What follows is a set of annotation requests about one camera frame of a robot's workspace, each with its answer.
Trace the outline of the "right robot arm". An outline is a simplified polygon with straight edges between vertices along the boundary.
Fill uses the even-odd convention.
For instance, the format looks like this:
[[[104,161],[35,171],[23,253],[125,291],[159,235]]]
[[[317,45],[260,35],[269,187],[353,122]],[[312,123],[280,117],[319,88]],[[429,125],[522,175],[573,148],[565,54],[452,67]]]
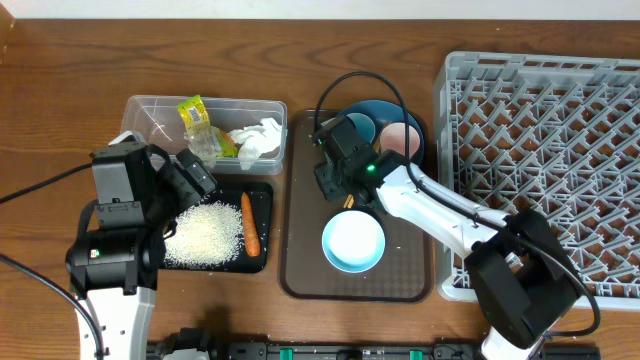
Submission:
[[[339,117],[312,134],[325,162],[314,169],[328,200],[403,219],[446,245],[465,264],[491,325],[480,347],[486,359],[533,359],[551,327],[582,296],[584,285],[549,223],[527,209],[515,215],[476,204],[424,174],[403,154],[383,153]]]

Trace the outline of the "white napkin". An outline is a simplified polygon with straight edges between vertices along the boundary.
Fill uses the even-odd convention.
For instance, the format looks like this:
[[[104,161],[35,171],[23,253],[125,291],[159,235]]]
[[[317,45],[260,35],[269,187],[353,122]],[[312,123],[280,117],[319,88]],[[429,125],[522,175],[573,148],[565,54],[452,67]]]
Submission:
[[[282,126],[274,118],[263,118],[259,125],[232,130],[229,135],[239,145],[240,168],[249,170],[266,153],[280,146]]]

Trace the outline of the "yellow green snack wrapper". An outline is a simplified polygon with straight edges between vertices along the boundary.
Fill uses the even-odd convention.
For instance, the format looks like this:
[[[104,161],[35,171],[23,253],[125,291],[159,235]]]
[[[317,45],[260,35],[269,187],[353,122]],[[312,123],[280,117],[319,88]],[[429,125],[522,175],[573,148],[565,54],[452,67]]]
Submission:
[[[238,149],[229,134],[211,124],[209,113],[199,95],[176,106],[185,126],[189,150],[203,161],[236,158]]]

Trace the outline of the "light blue rice bowl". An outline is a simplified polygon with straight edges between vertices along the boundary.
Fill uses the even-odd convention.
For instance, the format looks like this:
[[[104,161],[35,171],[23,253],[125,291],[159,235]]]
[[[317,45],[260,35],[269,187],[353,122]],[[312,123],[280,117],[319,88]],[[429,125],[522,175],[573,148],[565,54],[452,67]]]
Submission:
[[[327,261],[346,273],[362,273],[381,260],[386,237],[379,220],[367,212],[345,210],[325,225],[321,247]]]

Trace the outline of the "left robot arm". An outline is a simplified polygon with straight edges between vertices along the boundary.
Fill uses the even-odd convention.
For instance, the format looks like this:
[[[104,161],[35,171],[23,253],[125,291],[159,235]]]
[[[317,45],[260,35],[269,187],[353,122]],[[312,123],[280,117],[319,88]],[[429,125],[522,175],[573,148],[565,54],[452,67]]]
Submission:
[[[80,305],[80,356],[143,359],[165,241],[177,216],[217,182],[190,150],[170,156],[136,131],[96,150],[90,167],[97,197],[82,210],[65,259]]]

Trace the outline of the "orange carrot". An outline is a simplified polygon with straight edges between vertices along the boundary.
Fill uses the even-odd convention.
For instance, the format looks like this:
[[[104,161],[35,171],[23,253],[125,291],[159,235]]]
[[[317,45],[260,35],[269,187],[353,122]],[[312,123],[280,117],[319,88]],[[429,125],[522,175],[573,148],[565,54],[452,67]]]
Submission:
[[[247,193],[241,195],[241,211],[246,253],[249,257],[258,257],[262,247],[253,216],[251,201]]]

